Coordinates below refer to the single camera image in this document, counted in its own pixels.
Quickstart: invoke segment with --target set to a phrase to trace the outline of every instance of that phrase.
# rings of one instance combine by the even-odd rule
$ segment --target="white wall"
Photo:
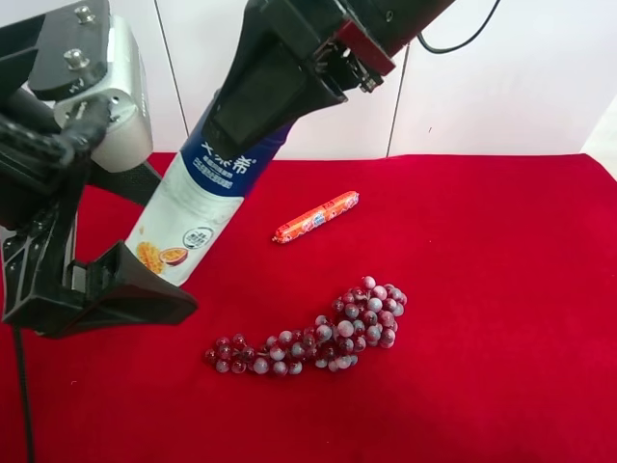
[[[604,112],[581,152],[592,156],[617,179],[617,97]]]
[[[457,0],[425,34],[465,40],[494,0]],[[615,0],[502,0],[484,33],[447,55],[417,41],[391,153],[579,152],[617,94]]]
[[[182,107],[191,129],[227,75],[246,0],[157,2],[111,0],[111,5],[115,14],[130,22],[144,56],[154,148],[174,151],[187,135]],[[68,3],[0,0],[0,26]],[[466,39],[492,5],[493,0],[457,0],[429,26],[426,39],[434,46]],[[485,32],[467,48],[435,56],[414,41],[390,153],[583,150],[617,95],[615,17],[614,0],[502,0]],[[402,55],[396,62],[397,70],[373,95],[354,91],[350,102],[300,120],[279,157],[385,156]],[[616,117],[614,111],[607,114],[613,114],[611,121]],[[606,129],[598,130],[605,137]],[[603,145],[607,158],[608,144],[599,137],[592,137],[585,150],[598,151],[598,145]],[[616,138],[611,135],[610,143]]]
[[[190,130],[225,81],[247,0],[157,1]],[[279,158],[386,156],[400,78],[399,66],[373,95],[354,91],[349,102],[301,119]]]
[[[0,0],[0,27],[71,3],[75,2]],[[153,0],[111,0],[110,5],[114,14],[129,21],[142,52],[148,81],[154,149],[175,151],[187,134],[155,4]]]

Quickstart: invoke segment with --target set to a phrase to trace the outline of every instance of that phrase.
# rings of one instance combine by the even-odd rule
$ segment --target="screw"
[[[83,7],[77,7],[75,9],[75,14],[77,14],[80,24],[88,24],[89,22],[93,22],[96,18],[90,8],[85,5]]]
[[[82,69],[90,64],[90,60],[84,56],[84,53],[79,48],[73,48],[66,52],[65,61],[70,70]]]

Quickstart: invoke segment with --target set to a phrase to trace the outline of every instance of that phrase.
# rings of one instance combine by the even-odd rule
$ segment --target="grape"
[[[305,335],[302,339],[302,344],[305,347],[313,347],[314,345],[317,344],[317,340],[315,339],[315,336],[313,335]]]
[[[302,359],[305,356],[305,353],[305,348],[299,342],[296,342],[291,346],[292,357],[295,357],[296,359]]]
[[[364,338],[364,336],[360,336],[356,339],[356,342],[354,342],[354,352],[362,352],[365,349],[366,339]]]
[[[362,278],[362,285],[366,289],[372,289],[377,285],[377,282],[375,282],[375,279],[373,277],[364,277]]]
[[[229,344],[222,344],[219,346],[218,355],[221,360],[229,360],[231,358],[231,346]]]
[[[271,336],[266,340],[266,347],[268,347],[268,349],[272,348],[274,344],[277,343],[277,340],[279,339],[276,336]]]
[[[253,371],[257,374],[265,374],[268,372],[268,369],[270,369],[270,365],[264,358],[259,357],[253,363]]]
[[[272,371],[277,376],[285,376],[287,374],[287,364],[285,362],[275,362],[272,365]]]
[[[345,306],[345,314],[349,318],[356,318],[360,313],[358,306],[356,304],[347,304]]]
[[[366,340],[368,340],[369,343],[378,341],[381,336],[382,333],[377,326],[369,326],[366,330]]]
[[[243,335],[237,334],[231,339],[231,345],[235,349],[242,350],[247,346],[247,340]]]
[[[208,349],[203,354],[203,361],[210,365],[216,365],[217,360],[219,359],[214,349]]]
[[[354,301],[361,301],[366,299],[366,294],[364,294],[364,291],[362,291],[362,289],[358,286],[354,287],[351,290],[351,293],[354,295]]]
[[[328,317],[325,315],[319,315],[315,318],[315,326],[325,325],[328,323]]]
[[[281,333],[279,334],[279,344],[282,347],[287,347],[289,344],[291,344],[292,339],[293,335],[290,331],[281,331]]]
[[[401,302],[401,299],[403,298],[403,293],[397,287],[393,287],[388,291],[388,297],[391,297],[396,302]]]
[[[354,335],[362,336],[366,332],[364,322],[361,320],[354,320]]]
[[[302,372],[302,362],[292,362],[289,364],[289,374],[300,374]]]
[[[285,358],[285,351],[275,345],[270,349],[270,358],[275,361],[280,361]]]
[[[373,311],[366,311],[362,314],[364,326],[373,326],[377,324],[377,314]]]
[[[349,338],[354,334],[354,325],[351,321],[343,320],[336,326],[338,333],[344,338]]]
[[[343,297],[341,297],[340,300],[345,304],[351,304],[356,300],[356,298],[351,292],[346,292],[345,294],[343,294]]]
[[[384,328],[391,328],[394,326],[394,315],[390,312],[379,312],[379,322],[384,326]]]
[[[351,354],[354,351],[354,342],[349,338],[341,338],[338,342],[338,352],[341,354]]]
[[[246,369],[247,364],[245,364],[241,360],[234,360],[231,364],[231,371],[233,371],[234,373],[244,373]]]
[[[377,297],[371,297],[366,303],[366,308],[375,313],[379,312],[382,307],[384,307],[384,303]]]
[[[395,340],[396,340],[396,333],[394,333],[394,331],[392,331],[390,328],[385,329],[384,332],[382,333],[381,338],[379,339],[380,342],[385,343],[385,344],[392,344],[394,343]]]
[[[214,346],[215,347],[221,347],[222,345],[230,345],[230,341],[229,338],[223,336],[222,338],[218,338],[215,342],[214,342]]]
[[[349,355],[338,357],[335,361],[336,366],[340,369],[348,369],[351,366],[351,357]]]
[[[403,313],[405,313],[405,308],[399,302],[398,304],[396,304],[396,308],[392,311],[392,315],[394,315],[394,316],[401,316]]]
[[[240,353],[242,360],[249,364],[255,359],[255,350],[252,347],[246,346]]]
[[[332,308],[335,310],[336,313],[341,313],[343,312],[343,309],[345,308],[345,303],[341,301],[340,299],[336,299],[332,303]]]
[[[315,330],[315,336],[319,342],[329,340],[332,337],[332,334],[332,328],[328,325],[320,325],[317,330]]]
[[[388,297],[388,291],[383,286],[375,286],[371,292],[380,301],[383,301]]]
[[[336,356],[335,348],[331,344],[324,344],[321,348],[320,357],[326,360],[332,360]]]
[[[229,371],[229,362],[226,360],[219,360],[216,363],[216,370],[219,373],[227,373]]]
[[[384,310],[392,312],[394,309],[396,309],[396,304],[397,302],[389,297],[384,301]]]
[[[317,357],[317,346],[314,345],[313,347],[309,347],[305,353],[305,357],[307,359],[314,359],[315,357]]]

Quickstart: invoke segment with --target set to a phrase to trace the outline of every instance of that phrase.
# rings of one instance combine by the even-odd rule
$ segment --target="passion fruit image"
[[[161,251],[161,254],[159,254],[159,258],[171,267],[180,265],[188,257],[189,250],[186,248],[170,248],[165,251]]]

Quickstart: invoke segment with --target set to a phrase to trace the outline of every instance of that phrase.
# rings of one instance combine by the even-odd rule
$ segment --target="red felt surface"
[[[351,212],[270,241],[351,189]],[[78,257],[138,212],[89,190]],[[220,335],[308,325],[364,274],[410,296],[392,350],[283,380],[201,364]],[[617,183],[584,155],[275,162],[186,285],[201,307],[185,323],[26,336],[39,462],[615,462],[616,275]],[[7,327],[0,352],[13,463]]]

